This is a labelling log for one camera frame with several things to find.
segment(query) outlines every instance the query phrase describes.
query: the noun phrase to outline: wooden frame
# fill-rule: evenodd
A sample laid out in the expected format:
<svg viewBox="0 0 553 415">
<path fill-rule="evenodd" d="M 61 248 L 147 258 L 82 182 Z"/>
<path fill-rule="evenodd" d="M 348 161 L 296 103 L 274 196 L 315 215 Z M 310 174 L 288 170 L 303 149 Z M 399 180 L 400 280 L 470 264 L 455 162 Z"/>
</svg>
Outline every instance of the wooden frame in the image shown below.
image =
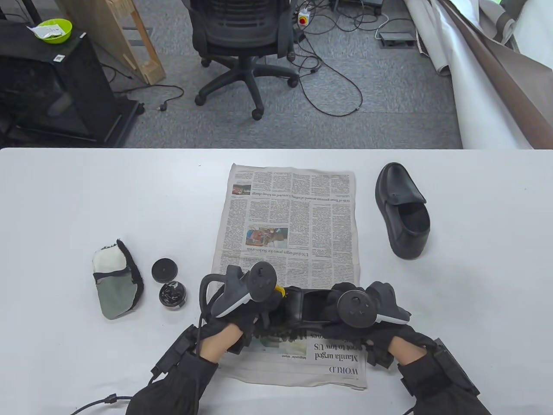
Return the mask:
<svg viewBox="0 0 553 415">
<path fill-rule="evenodd" d="M 132 0 L 55 0 L 60 10 L 85 30 L 98 45 L 144 82 L 154 85 L 165 77 L 154 45 Z M 130 15 L 137 27 L 150 59 L 139 63 L 125 37 L 119 19 Z"/>
</svg>

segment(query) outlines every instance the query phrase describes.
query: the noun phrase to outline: electrical cable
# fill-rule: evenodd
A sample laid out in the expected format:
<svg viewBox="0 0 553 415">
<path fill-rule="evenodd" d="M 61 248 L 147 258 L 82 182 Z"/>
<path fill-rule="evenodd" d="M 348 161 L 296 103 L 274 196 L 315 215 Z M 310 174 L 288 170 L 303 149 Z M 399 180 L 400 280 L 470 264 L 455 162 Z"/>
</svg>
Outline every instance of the electrical cable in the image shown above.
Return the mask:
<svg viewBox="0 0 553 415">
<path fill-rule="evenodd" d="M 331 117 L 336 117 L 336 118 L 342 118 L 342 117 L 347 117 L 348 115 L 351 115 L 357 111 L 359 111 L 359 109 L 361 109 L 361 106 L 363 105 L 363 93 L 361 92 L 361 89 L 357 86 L 357 84 L 355 82 L 353 82 L 351 79 L 349 79 L 346 75 L 344 75 L 343 73 L 339 72 L 338 70 L 334 69 L 333 67 L 331 67 L 328 63 L 326 63 L 324 61 L 323 58 L 321 58 L 317 52 L 315 51 L 315 48 L 313 47 L 313 45 L 311 44 L 311 42 L 309 41 L 308 37 L 305 36 L 305 40 L 307 42 L 307 44 L 309 45 L 309 47 L 311 48 L 311 51 L 308 51 L 306 49 L 304 49 L 301 44 L 298 44 L 298 47 L 303 50 L 304 52 L 306 53 L 309 53 L 309 54 L 312 54 L 312 56 L 307 56 L 304 58 L 303 62 L 301 63 L 301 65 L 296 65 L 299 67 L 299 72 L 302 70 L 302 69 L 309 69 L 309 72 L 308 74 L 300 74 L 299 76 L 299 84 L 300 84 L 300 87 L 301 87 L 301 91 L 303 92 L 305 98 L 307 99 L 307 101 L 309 102 L 309 104 L 311 104 L 311 106 L 316 109 L 317 111 L 325 114 L 325 115 L 328 115 L 328 116 L 331 116 Z M 308 59 L 315 59 L 317 61 L 317 65 L 314 66 L 314 67 L 311 67 L 311 68 L 306 68 L 304 67 L 305 65 L 305 62 L 308 60 Z M 322 109 L 320 109 L 319 107 L 317 107 L 313 101 L 311 101 L 311 99 L 308 97 L 307 93 L 305 92 L 305 87 L 304 87 L 304 84 L 303 84 L 303 81 L 302 81 L 302 78 L 305 77 L 305 76 L 308 76 L 308 75 L 313 75 L 315 73 L 317 73 L 319 71 L 320 68 L 322 68 L 323 66 L 326 66 L 327 68 L 329 68 L 330 70 L 332 70 L 334 73 L 338 74 L 340 77 L 344 78 L 347 82 L 349 82 L 351 85 L 353 85 L 353 87 L 357 90 L 357 92 L 359 93 L 359 105 L 356 106 L 353 110 L 345 113 L 345 114 L 333 114 L 333 113 L 330 113 L 330 112 L 327 112 L 327 111 L 324 111 Z"/>
<path fill-rule="evenodd" d="M 165 101 L 163 101 L 163 103 L 157 108 L 159 111 L 167 111 L 167 103 L 169 101 L 177 100 L 179 98 L 182 98 L 182 96 L 184 96 L 184 89 L 182 89 L 180 86 L 178 86 L 178 85 L 166 85 L 166 84 L 142 85 L 142 86 L 137 86 L 135 88 L 125 89 L 123 91 L 114 91 L 113 93 L 114 94 L 128 94 L 129 92 L 138 91 L 138 90 L 142 90 L 142 89 L 153 88 L 153 87 L 156 87 L 156 86 L 162 86 L 162 87 L 166 87 L 166 88 L 177 88 L 180 91 L 179 95 L 168 98 Z"/>
<path fill-rule="evenodd" d="M 362 0 L 359 0 L 361 2 L 361 7 L 362 7 L 362 12 L 358 15 L 349 15 L 347 13 L 345 13 L 344 11 L 340 10 L 339 8 L 336 10 L 337 14 L 338 14 L 338 17 L 336 19 L 334 19 L 332 16 L 330 15 L 327 15 L 327 14 L 322 14 L 322 13 L 317 13 L 317 11 L 322 11 L 322 10 L 331 10 L 331 7 L 330 7 L 330 4 L 329 3 L 326 3 L 323 5 L 323 2 L 325 0 L 320 0 L 319 2 L 315 1 L 315 0 L 304 0 L 302 2 L 302 4 L 298 5 L 297 8 L 296 8 L 296 12 L 294 13 L 294 16 L 293 16 L 293 22 L 294 24 L 296 24 L 296 21 L 297 21 L 297 14 L 299 12 L 299 10 L 301 10 L 302 8 L 306 8 L 307 11 L 309 11 L 311 13 L 311 16 L 310 16 L 310 19 L 309 19 L 309 23 L 301 28 L 300 30 L 302 31 L 302 34 L 303 34 L 303 38 L 300 37 L 299 38 L 299 41 L 297 43 L 298 47 L 300 50 L 302 50 L 303 52 L 306 53 L 306 55 L 304 54 L 300 54 L 300 53 L 296 53 L 296 56 L 300 57 L 300 58 L 304 58 L 303 61 L 300 63 L 300 64 L 296 64 L 294 62 L 291 62 L 291 64 L 293 66 L 295 66 L 296 68 L 298 68 L 298 73 L 299 73 L 299 84 L 301 86 L 301 90 L 305 96 L 305 98 L 307 99 L 307 101 L 309 102 L 309 104 L 315 108 L 317 111 L 323 113 L 323 114 L 326 114 L 326 115 L 329 115 L 329 116 L 332 116 L 332 117 L 346 117 L 348 115 L 351 115 L 357 111 L 359 111 L 361 109 L 361 106 L 363 105 L 363 93 L 361 92 L 361 89 L 357 86 L 357 84 L 355 84 L 355 82 L 353 82 L 351 79 L 349 79 L 348 77 L 346 77 L 344 74 L 342 74 L 341 72 L 339 72 L 338 70 L 336 70 L 335 68 L 331 67 L 328 63 L 326 63 L 324 61 L 324 59 L 322 57 L 320 57 L 317 52 L 315 51 L 313 45 L 311 44 L 311 41 L 309 41 L 309 39 L 307 38 L 307 35 L 322 35 L 322 34 L 325 34 L 325 33 L 328 33 L 332 30 L 334 30 L 335 28 L 337 28 L 338 30 L 342 31 L 342 32 L 345 32 L 345 33 L 351 33 L 351 32 L 355 32 L 356 30 L 361 30 L 363 32 L 375 32 L 375 35 L 374 35 L 374 38 L 376 40 L 380 40 L 381 37 L 379 37 L 379 31 L 384 28 L 387 24 L 389 24 L 390 22 L 393 22 L 395 20 L 408 20 L 408 21 L 413 21 L 412 19 L 410 18 L 394 18 L 394 19 L 390 19 L 390 17 L 386 14 L 382 14 L 382 16 L 385 18 L 385 21 L 380 23 L 377 27 L 373 27 L 373 28 L 365 28 L 363 27 L 363 25 L 365 24 L 374 24 L 376 23 L 379 18 L 377 16 L 374 16 L 372 14 L 369 14 L 369 13 L 366 13 L 365 12 L 365 6 L 364 6 L 364 3 Z M 353 28 L 352 29 L 346 29 L 342 26 L 339 25 L 339 20 L 341 17 L 346 17 L 348 19 L 351 19 L 353 21 Z M 365 16 L 370 16 L 371 17 L 371 20 L 370 21 L 366 21 L 365 20 Z M 327 30 L 324 30 L 323 32 L 308 32 L 306 29 L 308 26 L 310 26 L 315 17 L 324 17 L 324 18 L 327 18 L 329 19 L 332 23 L 333 23 L 333 26 L 330 28 L 330 29 L 327 29 Z M 303 40 L 306 40 L 309 47 L 311 48 L 311 50 L 307 50 L 305 49 L 301 43 Z M 306 91 L 305 91 L 305 86 L 304 86 L 304 83 L 302 81 L 302 79 L 306 76 L 309 76 L 309 75 L 313 75 L 315 73 L 317 73 L 323 66 L 329 68 L 330 70 L 332 70 L 334 73 L 336 73 L 337 75 L 339 75 L 340 77 L 344 78 L 347 82 L 349 82 L 351 85 L 354 86 L 354 88 L 357 90 L 357 92 L 359 93 L 359 97 L 360 97 L 360 102 L 359 102 L 359 105 L 354 108 L 352 111 L 349 111 L 345 114 L 333 114 L 333 113 L 329 113 L 329 112 L 326 112 L 322 109 L 320 109 L 319 107 L 317 107 L 311 100 L 310 98 L 308 97 Z M 303 70 L 308 70 L 309 72 L 306 73 L 306 74 L 302 74 L 301 72 Z"/>
<path fill-rule="evenodd" d="M 17 17 L 23 19 L 24 23 L 30 24 L 29 20 L 26 17 L 23 17 L 20 14 L 17 14 L 17 13 L 3 13 L 3 14 L 4 14 L 4 16 L 17 16 Z"/>
<path fill-rule="evenodd" d="M 196 357 L 200 360 L 200 332 L 202 329 L 202 321 L 204 320 L 204 315 L 200 311 L 200 320 L 198 321 L 198 332 L 196 333 Z M 198 414 L 200 409 L 200 380 L 196 379 L 196 390 L 194 393 L 194 415 Z"/>
<path fill-rule="evenodd" d="M 375 38 L 376 40 L 382 40 L 382 37 L 379 37 L 379 36 L 378 36 L 378 31 L 379 31 L 380 29 L 382 29 L 384 26 L 386 26 L 388 23 L 394 22 L 394 21 L 396 21 L 396 20 L 407 20 L 408 22 L 412 22 L 412 21 L 413 21 L 413 19 L 409 19 L 409 18 L 406 18 L 406 17 L 397 17 L 397 18 L 395 18 L 395 19 L 390 19 L 390 18 L 388 17 L 388 20 L 387 20 L 386 22 L 382 23 L 382 24 L 378 27 L 378 29 L 374 32 L 374 38 Z M 402 32 L 385 32 L 385 33 L 402 33 Z"/>
<path fill-rule="evenodd" d="M 88 403 L 79 409 L 77 409 L 75 412 L 73 412 L 71 415 L 77 415 L 79 412 L 84 411 L 85 409 L 90 408 L 91 406 L 98 405 L 100 403 L 115 403 L 117 401 L 130 401 L 132 399 L 132 396 L 117 396 L 115 393 L 106 396 L 104 399 L 100 399 L 98 401 L 94 401 L 91 403 Z"/>
<path fill-rule="evenodd" d="M 113 76 L 112 78 L 109 80 L 109 83 L 111 84 L 115 78 L 117 77 L 117 74 L 120 74 L 122 76 L 124 76 L 125 78 L 127 79 L 134 79 L 132 76 L 130 75 L 125 75 L 124 73 L 122 73 L 120 70 L 118 70 L 117 68 L 114 68 L 112 66 L 109 66 L 109 65 L 106 65 L 106 64 L 103 64 L 103 63 L 100 63 L 100 65 L 102 65 L 104 68 L 110 68 L 112 71 L 113 71 Z"/>
<path fill-rule="evenodd" d="M 27 12 L 25 10 L 23 10 L 23 6 L 21 6 L 21 3 L 19 2 L 19 0 L 15 0 L 15 2 L 19 6 L 19 9 L 21 10 L 21 12 L 25 15 L 25 18 L 27 19 L 27 23 L 30 24 L 31 17 L 27 14 Z"/>
</svg>

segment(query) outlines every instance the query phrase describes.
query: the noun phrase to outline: black leather shoe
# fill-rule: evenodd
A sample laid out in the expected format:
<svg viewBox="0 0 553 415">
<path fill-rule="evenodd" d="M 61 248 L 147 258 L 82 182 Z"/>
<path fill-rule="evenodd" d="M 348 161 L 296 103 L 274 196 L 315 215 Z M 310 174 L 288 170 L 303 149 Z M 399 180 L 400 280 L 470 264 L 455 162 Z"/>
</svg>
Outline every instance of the black leather shoe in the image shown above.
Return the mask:
<svg viewBox="0 0 553 415">
<path fill-rule="evenodd" d="M 389 163 L 380 172 L 375 190 L 380 213 L 386 222 L 392 251 L 404 260 L 414 260 L 424 249 L 430 233 L 426 199 L 399 163 Z"/>
</svg>

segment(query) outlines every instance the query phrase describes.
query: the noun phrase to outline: white table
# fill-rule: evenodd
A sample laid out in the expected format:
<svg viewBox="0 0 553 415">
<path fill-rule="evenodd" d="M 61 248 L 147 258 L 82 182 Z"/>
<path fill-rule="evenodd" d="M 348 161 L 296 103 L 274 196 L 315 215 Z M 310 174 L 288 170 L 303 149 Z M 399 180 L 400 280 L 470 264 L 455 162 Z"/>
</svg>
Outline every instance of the white table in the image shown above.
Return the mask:
<svg viewBox="0 0 553 415">
<path fill-rule="evenodd" d="M 419 259 L 388 245 L 375 180 L 403 163 L 428 199 Z M 65 415 L 132 395 L 181 331 L 197 324 L 232 163 L 352 170 L 361 282 L 396 289 L 412 325 L 440 337 L 496 414 L 553 412 L 550 345 L 553 153 L 538 151 L 4 149 L 0 151 L 0 412 Z M 114 321 L 98 303 L 91 258 L 121 238 L 142 272 L 139 307 Z M 179 266 L 189 302 L 158 300 L 150 269 Z M 396 369 L 369 388 L 248 385 L 216 375 L 210 413 L 401 414 L 413 403 Z M 84 415 L 123 414 L 125 405 Z"/>
</svg>

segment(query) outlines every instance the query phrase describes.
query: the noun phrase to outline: polishing mitt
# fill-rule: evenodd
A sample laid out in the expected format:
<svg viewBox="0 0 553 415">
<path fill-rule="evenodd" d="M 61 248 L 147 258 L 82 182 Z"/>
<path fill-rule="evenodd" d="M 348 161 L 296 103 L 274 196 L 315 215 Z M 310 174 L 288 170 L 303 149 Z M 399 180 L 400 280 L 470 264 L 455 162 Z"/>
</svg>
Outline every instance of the polishing mitt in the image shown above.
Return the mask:
<svg viewBox="0 0 553 415">
<path fill-rule="evenodd" d="M 102 314 L 109 320 L 132 310 L 144 292 L 144 282 L 121 240 L 97 251 L 92 269 Z"/>
</svg>

